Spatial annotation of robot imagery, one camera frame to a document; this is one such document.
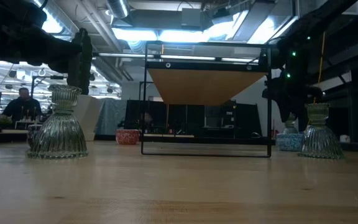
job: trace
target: dark jacket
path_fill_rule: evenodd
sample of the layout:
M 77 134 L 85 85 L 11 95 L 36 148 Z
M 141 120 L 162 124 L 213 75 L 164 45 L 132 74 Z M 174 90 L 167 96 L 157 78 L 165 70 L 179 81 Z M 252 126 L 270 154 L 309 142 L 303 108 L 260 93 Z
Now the dark jacket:
M 13 121 L 19 121 L 22 118 L 35 120 L 35 117 L 41 115 L 42 112 L 38 100 L 32 98 L 23 100 L 19 97 L 18 99 L 12 100 L 2 114 L 12 116 Z

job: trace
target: man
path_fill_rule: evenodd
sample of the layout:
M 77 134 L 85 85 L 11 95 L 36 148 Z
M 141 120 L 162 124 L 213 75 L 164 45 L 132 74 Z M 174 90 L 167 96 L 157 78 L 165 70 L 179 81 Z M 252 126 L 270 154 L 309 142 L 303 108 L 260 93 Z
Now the man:
M 2 114 L 12 116 L 12 121 L 15 122 L 23 118 L 35 120 L 42 112 L 38 100 L 30 97 L 29 89 L 20 88 L 18 99 L 12 100 Z

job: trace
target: wooden table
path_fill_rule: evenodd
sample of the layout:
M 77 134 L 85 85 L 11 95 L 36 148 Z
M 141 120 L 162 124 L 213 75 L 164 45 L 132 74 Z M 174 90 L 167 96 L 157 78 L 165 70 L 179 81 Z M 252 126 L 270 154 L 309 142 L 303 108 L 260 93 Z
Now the wooden table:
M 330 161 L 141 156 L 89 142 L 83 159 L 0 144 L 0 223 L 357 223 L 358 153 Z

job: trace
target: desk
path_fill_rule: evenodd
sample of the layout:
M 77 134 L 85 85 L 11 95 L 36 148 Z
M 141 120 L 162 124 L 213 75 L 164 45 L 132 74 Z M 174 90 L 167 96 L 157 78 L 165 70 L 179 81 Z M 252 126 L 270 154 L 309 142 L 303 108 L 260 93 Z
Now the desk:
M 0 144 L 0 224 L 358 223 L 357 152 L 342 161 L 275 149 L 270 159 L 162 157 L 87 145 L 88 157 L 56 161 Z

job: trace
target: black stand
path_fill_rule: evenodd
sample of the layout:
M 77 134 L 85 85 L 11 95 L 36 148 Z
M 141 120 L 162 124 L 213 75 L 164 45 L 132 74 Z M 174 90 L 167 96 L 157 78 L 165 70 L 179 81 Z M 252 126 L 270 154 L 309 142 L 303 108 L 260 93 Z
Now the black stand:
M 242 65 L 235 63 L 222 63 L 222 58 L 216 57 L 214 59 L 215 63 L 202 63 L 202 62 L 150 62 L 148 57 L 149 45 L 204 45 L 204 46 L 219 46 L 219 47 L 248 47 L 248 48 L 260 48 L 267 49 L 267 64 L 265 65 L 251 65 L 250 63 L 245 63 Z M 222 70 L 222 71 L 253 71 L 253 72 L 266 72 L 267 80 L 272 79 L 272 48 L 275 48 L 275 45 L 262 45 L 262 44 L 238 44 L 230 42 L 200 42 L 200 43 L 166 43 L 161 41 L 148 41 L 145 45 L 145 66 L 144 66 L 144 81 L 140 83 L 139 89 L 143 84 L 143 104 L 142 104 L 142 132 L 140 134 L 141 145 L 140 151 L 143 155 L 158 155 L 158 156 L 218 156 L 218 157 L 263 157 L 269 158 L 272 155 L 272 101 L 267 100 L 267 147 L 265 156 L 234 156 L 234 155 L 206 155 L 206 154 L 177 154 L 177 153 L 148 153 L 144 151 L 144 141 L 145 141 L 145 111 L 146 111 L 146 83 L 147 81 L 147 70 L 148 68 L 163 68 L 163 69 L 191 69 L 191 70 Z M 154 55 L 154 59 L 161 58 L 161 55 Z

